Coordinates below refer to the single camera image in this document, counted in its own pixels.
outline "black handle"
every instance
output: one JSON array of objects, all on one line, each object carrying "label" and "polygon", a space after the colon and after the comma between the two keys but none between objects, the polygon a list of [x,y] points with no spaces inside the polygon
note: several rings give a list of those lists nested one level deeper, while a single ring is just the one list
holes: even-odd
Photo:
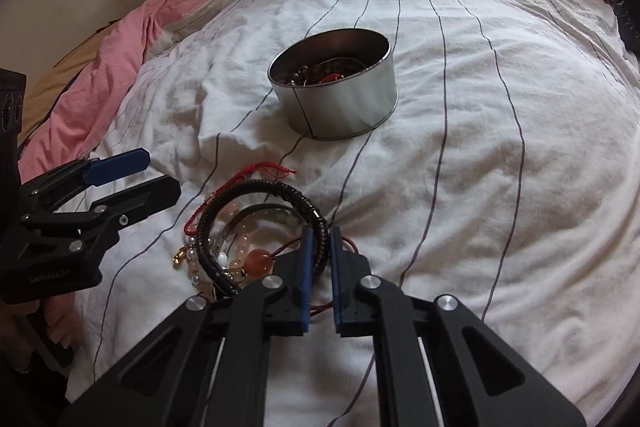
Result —
[{"label": "black handle", "polygon": [[73,349],[63,347],[62,344],[54,344],[49,338],[42,307],[26,317],[14,318],[47,367],[60,372],[71,365],[74,359]]}]

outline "braided bracelet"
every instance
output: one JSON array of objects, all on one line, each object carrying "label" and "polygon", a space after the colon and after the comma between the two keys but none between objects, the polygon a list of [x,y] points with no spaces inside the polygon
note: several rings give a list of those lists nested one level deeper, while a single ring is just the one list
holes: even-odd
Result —
[{"label": "braided bracelet", "polygon": [[207,273],[217,291],[222,296],[233,296],[239,292],[238,284],[214,260],[209,254],[209,236],[213,223],[218,213],[225,205],[246,194],[270,194],[276,196],[287,203],[302,217],[302,219],[313,229],[316,240],[316,251],[313,259],[313,277],[318,280],[324,271],[324,267],[329,258],[329,233],[326,229],[326,221],[320,211],[309,201],[302,192],[295,190],[281,182],[270,180],[248,180],[222,190],[206,203],[198,222],[195,250],[198,254],[200,266]]}]

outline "white bedsheet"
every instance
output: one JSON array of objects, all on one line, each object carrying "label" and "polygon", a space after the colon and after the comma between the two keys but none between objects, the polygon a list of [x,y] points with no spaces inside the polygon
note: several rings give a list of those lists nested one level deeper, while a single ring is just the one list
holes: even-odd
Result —
[{"label": "white bedsheet", "polygon": [[[81,208],[159,172],[181,181],[182,197],[123,231],[102,263],[103,282],[79,294],[86,339],[68,397],[94,381],[94,359],[99,377],[193,293],[172,256],[203,184],[208,193],[270,160],[297,170],[287,182],[335,216],[374,273],[394,282],[405,274],[409,295],[453,293],[486,313],[594,425],[640,363],[639,72],[611,8],[601,0],[229,3],[143,67],[96,151],[145,147],[152,167],[89,190]],[[365,136],[301,139],[267,66],[307,34],[356,23],[394,44],[398,108]],[[330,299],[325,276],[316,303]],[[335,427],[378,425],[375,373],[348,409],[371,353],[368,340],[338,339],[331,312],[303,338],[275,339],[266,425],[324,427],[341,415]]]}]

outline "orange bead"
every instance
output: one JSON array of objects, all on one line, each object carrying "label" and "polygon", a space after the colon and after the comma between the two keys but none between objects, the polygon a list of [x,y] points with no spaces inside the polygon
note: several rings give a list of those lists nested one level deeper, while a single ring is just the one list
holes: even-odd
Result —
[{"label": "orange bead", "polygon": [[254,248],[247,254],[242,267],[244,267],[244,271],[249,277],[260,279],[271,271],[273,263],[273,257],[268,251],[262,248]]}]

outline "pink blanket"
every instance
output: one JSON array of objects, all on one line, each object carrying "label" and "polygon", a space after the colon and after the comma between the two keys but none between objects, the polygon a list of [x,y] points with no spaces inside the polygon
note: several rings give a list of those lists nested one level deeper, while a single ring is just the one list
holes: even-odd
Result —
[{"label": "pink blanket", "polygon": [[74,160],[106,134],[143,64],[145,51],[162,29],[209,0],[147,0],[117,23],[96,59],[60,96],[49,120],[31,137],[18,162],[22,182]]}]

